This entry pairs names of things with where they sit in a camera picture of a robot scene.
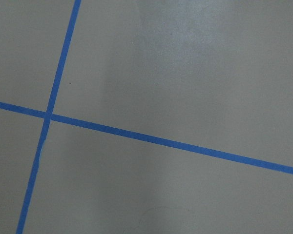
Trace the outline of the blue tape grid lines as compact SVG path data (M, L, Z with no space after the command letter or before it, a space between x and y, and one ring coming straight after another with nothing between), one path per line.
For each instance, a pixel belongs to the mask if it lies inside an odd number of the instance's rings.
M259 159L246 157L246 156L240 156L240 155L222 152L222 151L209 149L209 148L205 148L201 146L195 146L195 145L178 142L178 141L174 141L170 139L165 139L165 138L151 136L151 135L145 135L145 134L141 134L141 133L137 133L133 131L128 131L128 130L119 129L119 128L115 128L111 126L97 124L94 122L89 122L89 121L84 121L80 119L75 119L71 117L65 117L65 116L54 114L53 111L54 111L54 107L56 103L56 98L58 95L58 90L60 87L60 82L62 79L63 70L64 70L66 58L68 55L71 39L73 36L75 24L77 21L80 5L81 5L81 1L79 0L76 0L73 3L73 7L72 7L70 19L69 19L69 24L66 30L66 34L65 34L65 38L64 38L64 42L62 46L62 51L61 51L58 65L57 65L57 70L55 73L46 111L39 111L39 110L31 109L31 108L26 108L23 106L17 106L10 103L0 102L0 109L2 110L7 110L10 112L20 113L27 116L33 116L33 117L38 117L43 119L42 129L41 129L39 141L37 144L36 153L33 159L30 177L27 183L27 188L26 188L24 200L22 203L22 208L21 208L21 212L20 212L20 216L18 220L18 225L16 228L16 233L22 234L25 227L28 209L30 206L37 174L39 171L42 150L47 138L50 123L52 121L293 175L293 167L291 166L259 160Z

